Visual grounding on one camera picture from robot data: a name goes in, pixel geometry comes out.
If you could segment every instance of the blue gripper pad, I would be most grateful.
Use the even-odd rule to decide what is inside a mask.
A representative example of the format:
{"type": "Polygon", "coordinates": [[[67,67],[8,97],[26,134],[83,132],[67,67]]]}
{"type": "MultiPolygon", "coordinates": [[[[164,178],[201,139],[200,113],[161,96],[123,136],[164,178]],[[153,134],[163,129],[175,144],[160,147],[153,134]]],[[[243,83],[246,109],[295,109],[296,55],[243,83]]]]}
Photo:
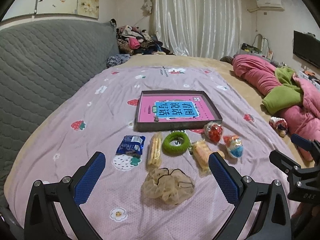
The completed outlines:
{"type": "Polygon", "coordinates": [[[299,136],[298,134],[294,133],[291,135],[291,142],[307,152],[310,152],[312,149],[312,142],[299,136]]]}
{"type": "Polygon", "coordinates": [[[106,166],[106,157],[99,153],[91,166],[75,186],[74,201],[79,206],[87,202],[94,186],[106,166]]]}
{"type": "Polygon", "coordinates": [[[214,154],[209,156],[209,168],[228,203],[237,206],[239,202],[238,187],[214,154]]]}

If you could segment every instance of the bed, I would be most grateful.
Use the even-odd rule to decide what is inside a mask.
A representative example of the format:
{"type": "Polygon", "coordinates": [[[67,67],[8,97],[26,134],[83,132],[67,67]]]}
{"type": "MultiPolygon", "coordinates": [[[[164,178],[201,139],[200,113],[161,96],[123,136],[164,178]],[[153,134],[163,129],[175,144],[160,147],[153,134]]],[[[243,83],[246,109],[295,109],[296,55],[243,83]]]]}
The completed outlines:
{"type": "MultiPolygon", "coordinates": [[[[243,138],[243,157],[238,161],[227,158],[228,163],[257,182],[279,179],[288,193],[286,176],[269,162],[268,155],[278,149],[304,166],[302,159],[290,139],[281,139],[268,125],[269,115],[260,107],[260,94],[236,78],[230,64],[203,58],[137,55],[97,73],[53,111],[23,145],[4,184],[5,197],[18,223],[24,224],[35,180],[60,181],[100,151],[106,156],[106,167],[81,208],[103,239],[212,239],[233,206],[224,199],[213,176],[199,176],[189,153],[174,158],[163,155],[161,167],[180,168],[195,181],[195,194],[178,206],[142,194],[141,185],[147,175],[146,150],[142,162],[128,171],[112,163],[125,135],[144,135],[149,144],[153,133],[134,129],[135,106],[142,90],[164,89],[205,91],[223,117],[224,132],[243,138]],[[255,121],[244,120],[245,114],[255,121]],[[127,214],[121,222],[110,218],[117,208],[127,214]]],[[[186,133],[191,141],[201,139],[196,132],[186,133]]],[[[221,142],[209,147],[225,151],[221,142]]],[[[288,204],[292,214],[298,204],[288,204]]],[[[61,207],[57,210],[69,237],[75,239],[61,207]]],[[[257,210],[255,205],[239,239],[246,237],[257,210]]]]}

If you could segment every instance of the green hair tie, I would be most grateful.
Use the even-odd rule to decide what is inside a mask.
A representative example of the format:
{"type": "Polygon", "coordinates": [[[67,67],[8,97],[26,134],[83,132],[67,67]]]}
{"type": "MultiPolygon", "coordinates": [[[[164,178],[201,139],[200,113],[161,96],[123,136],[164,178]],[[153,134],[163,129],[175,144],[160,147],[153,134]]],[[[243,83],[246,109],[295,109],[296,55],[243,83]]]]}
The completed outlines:
{"type": "Polygon", "coordinates": [[[188,135],[184,132],[173,132],[169,134],[162,143],[162,150],[164,153],[169,155],[180,155],[185,153],[190,146],[190,140],[188,135]],[[183,139],[183,143],[180,146],[173,146],[170,143],[175,140],[179,140],[179,138],[183,139]]]}

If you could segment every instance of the green blanket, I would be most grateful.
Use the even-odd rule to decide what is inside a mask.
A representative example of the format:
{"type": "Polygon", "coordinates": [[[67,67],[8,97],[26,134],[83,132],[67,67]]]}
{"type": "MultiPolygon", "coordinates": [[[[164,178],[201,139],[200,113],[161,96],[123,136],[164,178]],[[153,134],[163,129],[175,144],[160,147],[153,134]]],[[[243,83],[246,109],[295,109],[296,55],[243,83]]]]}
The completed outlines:
{"type": "Polygon", "coordinates": [[[302,106],[303,90],[292,79],[293,73],[288,67],[276,69],[275,76],[282,86],[273,88],[262,100],[270,114],[291,106],[302,106]]]}

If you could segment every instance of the screw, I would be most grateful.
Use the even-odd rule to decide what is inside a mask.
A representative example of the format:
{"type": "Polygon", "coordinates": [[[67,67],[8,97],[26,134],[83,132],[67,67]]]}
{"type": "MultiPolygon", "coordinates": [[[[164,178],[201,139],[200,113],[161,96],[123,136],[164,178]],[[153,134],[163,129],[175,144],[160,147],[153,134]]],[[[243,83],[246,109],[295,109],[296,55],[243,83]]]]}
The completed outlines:
{"type": "Polygon", "coordinates": [[[69,176],[65,176],[65,177],[62,179],[62,182],[63,182],[63,183],[68,183],[70,180],[71,180],[71,178],[70,178],[69,176]]]}
{"type": "Polygon", "coordinates": [[[280,182],[279,180],[277,180],[277,179],[275,179],[273,182],[274,182],[274,184],[276,184],[277,186],[280,186],[280,185],[281,185],[281,182],[280,182]]]}
{"type": "Polygon", "coordinates": [[[244,176],[243,181],[246,183],[250,183],[252,181],[252,179],[249,176],[244,176]]]}
{"type": "Polygon", "coordinates": [[[40,184],[41,184],[41,181],[36,180],[33,185],[34,185],[35,187],[38,187],[40,184]]]}

